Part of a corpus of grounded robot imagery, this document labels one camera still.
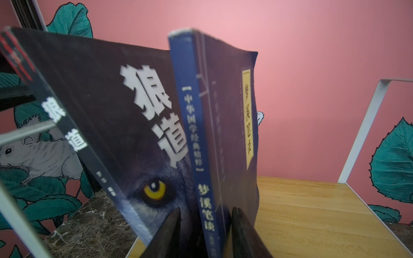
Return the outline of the purple book yellow label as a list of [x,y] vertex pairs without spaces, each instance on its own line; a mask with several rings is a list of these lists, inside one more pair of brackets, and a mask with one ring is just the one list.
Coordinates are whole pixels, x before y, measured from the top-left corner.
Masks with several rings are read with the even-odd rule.
[[259,208],[258,54],[197,29],[168,39],[206,250],[223,258],[232,210],[254,223]]

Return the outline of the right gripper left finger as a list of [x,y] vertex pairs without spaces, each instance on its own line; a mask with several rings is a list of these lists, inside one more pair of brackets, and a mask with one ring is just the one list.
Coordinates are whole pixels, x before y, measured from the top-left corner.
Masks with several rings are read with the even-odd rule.
[[172,210],[140,258],[178,258],[180,248],[181,212]]

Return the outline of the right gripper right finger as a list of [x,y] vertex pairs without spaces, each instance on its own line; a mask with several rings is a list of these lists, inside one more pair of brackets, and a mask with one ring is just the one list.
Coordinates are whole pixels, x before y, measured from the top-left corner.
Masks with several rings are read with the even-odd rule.
[[234,258],[273,258],[242,209],[233,208],[231,224]]

